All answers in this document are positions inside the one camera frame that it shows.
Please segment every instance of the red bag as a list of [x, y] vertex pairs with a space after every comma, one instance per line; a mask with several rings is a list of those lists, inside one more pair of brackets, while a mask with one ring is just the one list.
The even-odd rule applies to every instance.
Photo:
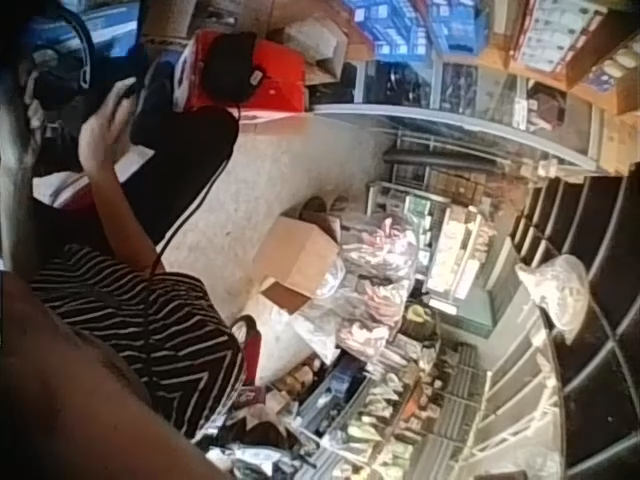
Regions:
[[[197, 110], [216, 105], [201, 85], [203, 59], [214, 38], [212, 30], [199, 30], [189, 42], [176, 66], [174, 79], [174, 110]], [[241, 107], [243, 123], [282, 118], [305, 111], [304, 57], [283, 45], [258, 40], [253, 63], [266, 73], [254, 95]], [[235, 105], [223, 105], [233, 113]]]

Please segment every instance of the black and white striped shirt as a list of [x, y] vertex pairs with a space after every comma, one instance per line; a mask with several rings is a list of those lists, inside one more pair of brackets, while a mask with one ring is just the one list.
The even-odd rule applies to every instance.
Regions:
[[149, 281], [94, 250], [70, 245], [32, 287], [68, 325], [115, 350], [142, 380], [158, 413], [188, 438], [224, 413], [242, 385], [240, 345], [194, 277], [158, 273]]

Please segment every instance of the person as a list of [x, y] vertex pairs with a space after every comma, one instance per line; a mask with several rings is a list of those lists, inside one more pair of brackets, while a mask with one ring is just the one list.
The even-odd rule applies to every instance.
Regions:
[[[0, 100], [5, 104], [11, 101], [11, 81], [5, 75], [0, 82]], [[102, 427], [113, 441], [127, 432], [131, 439], [124, 443], [131, 448], [133, 439], [146, 442], [151, 430], [166, 430], [142, 415], [136, 402], [148, 405], [186, 439], [195, 440], [212, 418], [225, 412], [244, 379], [240, 345], [203, 283], [166, 271], [155, 248], [231, 157], [238, 122], [226, 109], [213, 107], [149, 115], [141, 137], [151, 138], [156, 153], [121, 185], [114, 148], [128, 134], [135, 100], [124, 94], [132, 83], [116, 83], [82, 127], [78, 154], [94, 205], [79, 212], [55, 209], [31, 196], [30, 169], [42, 128], [32, 95], [33, 77], [25, 89], [28, 141], [16, 140], [19, 109], [0, 108], [2, 254], [8, 269], [30, 284], [3, 276], [6, 315], [0, 397], [9, 403], [9, 411], [24, 406], [26, 416], [18, 418], [30, 427], [24, 430], [27, 433], [47, 438], [40, 430], [54, 423], [52, 441], [70, 442], [59, 447], [64, 455], [56, 458], [81, 457], [81, 452], [90, 450], [82, 439], [98, 435]], [[108, 385], [99, 385], [107, 376]], [[123, 390], [135, 402], [124, 398]], [[76, 407], [78, 417], [72, 419]], [[32, 418], [27, 412], [33, 411], [38, 414]], [[132, 420], [138, 414], [140, 422]], [[45, 425], [38, 425], [38, 419]], [[89, 428], [86, 422], [94, 420], [96, 425]], [[137, 432], [134, 426], [145, 422], [153, 428]], [[92, 441], [95, 449], [108, 439], [95, 436]]]

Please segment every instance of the white floor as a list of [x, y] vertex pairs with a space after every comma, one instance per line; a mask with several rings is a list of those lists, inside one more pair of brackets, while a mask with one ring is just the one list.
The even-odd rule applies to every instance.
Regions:
[[202, 279], [228, 321], [251, 300], [247, 308], [263, 334], [263, 381], [285, 373], [310, 350], [286, 317], [273, 320], [270, 304], [253, 298], [251, 261], [262, 238], [281, 212], [314, 194], [345, 192], [364, 202], [367, 182], [382, 176], [389, 144], [384, 135], [318, 117], [302, 135], [242, 134], [203, 208], [169, 247], [166, 265]]

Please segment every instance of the floor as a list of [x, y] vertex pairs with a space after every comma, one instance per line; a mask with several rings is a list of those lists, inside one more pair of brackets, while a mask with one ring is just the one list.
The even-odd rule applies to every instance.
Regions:
[[263, 334], [262, 381], [286, 373], [311, 352], [286, 314], [254, 295], [251, 261], [262, 238], [281, 212], [314, 194], [347, 193], [363, 204], [367, 182], [383, 175], [381, 156], [391, 142], [320, 117], [310, 117], [302, 130], [241, 134], [226, 171], [163, 259], [169, 268], [202, 279], [225, 319], [245, 307], [256, 316]]

